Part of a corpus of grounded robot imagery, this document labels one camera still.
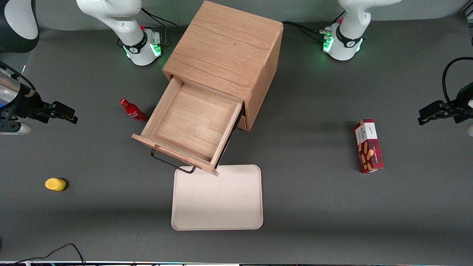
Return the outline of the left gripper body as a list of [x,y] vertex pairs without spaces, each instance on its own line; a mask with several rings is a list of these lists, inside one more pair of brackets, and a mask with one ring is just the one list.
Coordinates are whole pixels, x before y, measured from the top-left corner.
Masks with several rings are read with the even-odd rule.
[[472,97],[473,97],[473,83],[470,82],[461,88],[456,98],[451,100],[448,96],[447,89],[445,89],[445,100],[448,105],[448,118],[454,118],[455,123],[461,123],[472,119]]

